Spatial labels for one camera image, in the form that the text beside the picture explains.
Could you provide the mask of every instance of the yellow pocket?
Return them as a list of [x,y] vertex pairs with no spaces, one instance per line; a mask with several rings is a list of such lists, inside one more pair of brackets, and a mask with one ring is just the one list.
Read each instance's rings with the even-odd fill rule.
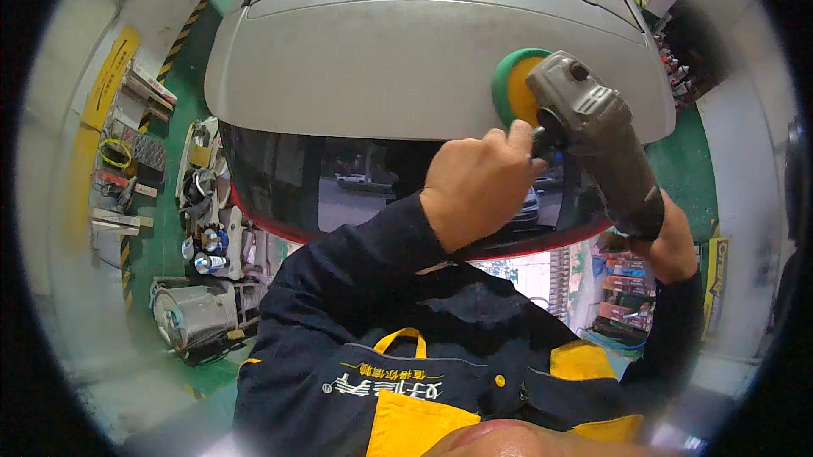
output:
[[642,415],[627,415],[613,420],[578,424],[569,432],[587,439],[605,443],[628,443],[635,438],[638,426],[644,420]]
[[583,340],[568,342],[550,352],[550,374],[571,381],[600,377],[615,379],[615,372],[604,350]]
[[449,432],[478,423],[453,406],[379,391],[367,457],[420,457]]

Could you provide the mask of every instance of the spray can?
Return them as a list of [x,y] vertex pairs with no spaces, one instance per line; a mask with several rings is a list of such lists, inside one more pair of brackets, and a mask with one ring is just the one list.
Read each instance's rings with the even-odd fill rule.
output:
[[212,228],[208,228],[203,232],[201,242],[207,252],[223,252],[226,249],[226,245],[228,245],[229,239],[226,237],[226,233],[222,231],[217,232]]
[[187,261],[194,258],[195,246],[192,242],[192,237],[186,237],[186,240],[180,243],[180,255],[184,256],[184,259]]
[[229,266],[229,259],[220,256],[209,256],[205,252],[198,252],[194,259],[195,270],[201,275],[213,273]]

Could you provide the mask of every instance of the white car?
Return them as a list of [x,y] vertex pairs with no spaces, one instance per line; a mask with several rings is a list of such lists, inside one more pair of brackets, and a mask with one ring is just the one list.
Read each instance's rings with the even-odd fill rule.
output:
[[364,183],[367,181],[367,178],[364,175],[336,175],[336,181],[339,182],[339,185],[342,185],[346,182],[357,182],[357,183]]

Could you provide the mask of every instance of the yellow foam pad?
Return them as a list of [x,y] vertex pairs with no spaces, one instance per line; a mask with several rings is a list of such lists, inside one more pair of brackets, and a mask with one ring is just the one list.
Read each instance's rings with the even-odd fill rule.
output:
[[539,64],[542,60],[542,57],[534,56],[524,58],[517,62],[508,75],[506,88],[508,102],[511,104],[511,111],[514,113],[514,116],[528,122],[532,127],[539,125],[536,121],[536,111],[539,109],[539,106],[536,104],[531,90],[525,85],[525,78],[534,69],[534,66]]

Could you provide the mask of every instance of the jacket sleeve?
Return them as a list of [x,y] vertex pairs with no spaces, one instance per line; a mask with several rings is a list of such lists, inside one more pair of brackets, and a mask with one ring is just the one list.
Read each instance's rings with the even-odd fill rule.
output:
[[630,363],[621,378],[642,411],[663,407],[683,387],[697,357],[703,331],[700,271],[690,279],[665,285],[657,281],[652,330],[643,357]]
[[445,259],[449,255],[413,194],[365,224],[341,226],[297,250],[284,261],[270,290],[290,289],[309,310],[343,320],[390,294],[405,274]]

